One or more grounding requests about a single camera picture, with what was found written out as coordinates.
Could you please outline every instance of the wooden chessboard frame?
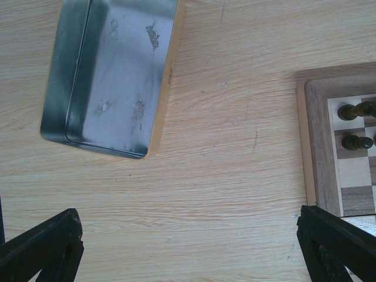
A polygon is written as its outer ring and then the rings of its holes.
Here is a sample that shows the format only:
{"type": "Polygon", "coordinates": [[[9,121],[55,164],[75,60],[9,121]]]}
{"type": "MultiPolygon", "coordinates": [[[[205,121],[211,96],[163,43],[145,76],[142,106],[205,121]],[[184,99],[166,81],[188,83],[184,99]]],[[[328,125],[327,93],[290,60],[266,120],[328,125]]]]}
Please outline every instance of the wooden chessboard frame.
{"type": "Polygon", "coordinates": [[[343,216],[337,188],[328,99],[376,93],[376,73],[305,81],[297,87],[308,205],[343,216]]]}

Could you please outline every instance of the metal tray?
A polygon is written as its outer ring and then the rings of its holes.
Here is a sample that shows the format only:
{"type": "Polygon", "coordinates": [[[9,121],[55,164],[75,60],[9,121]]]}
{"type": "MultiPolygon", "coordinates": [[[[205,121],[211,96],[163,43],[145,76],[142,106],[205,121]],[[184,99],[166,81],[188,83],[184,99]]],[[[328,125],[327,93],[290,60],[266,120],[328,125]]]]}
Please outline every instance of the metal tray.
{"type": "Polygon", "coordinates": [[[167,54],[178,5],[179,0],[63,0],[42,137],[144,158],[166,91],[163,80],[171,77],[167,54]]]}

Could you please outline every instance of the chess piece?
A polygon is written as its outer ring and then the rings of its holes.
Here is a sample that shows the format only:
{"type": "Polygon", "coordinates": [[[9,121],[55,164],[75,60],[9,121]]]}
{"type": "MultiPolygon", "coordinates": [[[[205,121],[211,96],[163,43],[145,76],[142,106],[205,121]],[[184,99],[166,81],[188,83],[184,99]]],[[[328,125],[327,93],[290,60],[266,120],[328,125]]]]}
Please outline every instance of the chess piece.
{"type": "Polygon", "coordinates": [[[342,140],[342,147],[346,150],[355,151],[358,149],[369,149],[374,141],[369,137],[358,137],[356,135],[347,135],[342,140]]]}
{"type": "Polygon", "coordinates": [[[345,105],[339,108],[338,117],[342,120],[354,120],[357,116],[373,116],[376,113],[376,104],[363,102],[354,105],[345,105]]]}

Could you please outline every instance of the brown chess piece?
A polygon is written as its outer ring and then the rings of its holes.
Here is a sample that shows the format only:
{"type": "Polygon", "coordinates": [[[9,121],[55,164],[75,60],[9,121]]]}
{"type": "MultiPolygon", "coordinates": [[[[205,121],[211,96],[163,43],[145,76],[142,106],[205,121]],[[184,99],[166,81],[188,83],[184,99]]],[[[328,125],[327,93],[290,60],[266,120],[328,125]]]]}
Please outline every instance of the brown chess piece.
{"type": "Polygon", "coordinates": [[[356,135],[347,135],[342,140],[342,147],[350,151],[355,151],[358,149],[369,149],[373,146],[373,144],[374,144],[374,141],[371,138],[358,137],[356,135]]]}
{"type": "Polygon", "coordinates": [[[373,102],[363,102],[356,106],[345,105],[338,110],[338,117],[342,120],[354,120],[357,116],[376,117],[376,104],[373,102]]]}

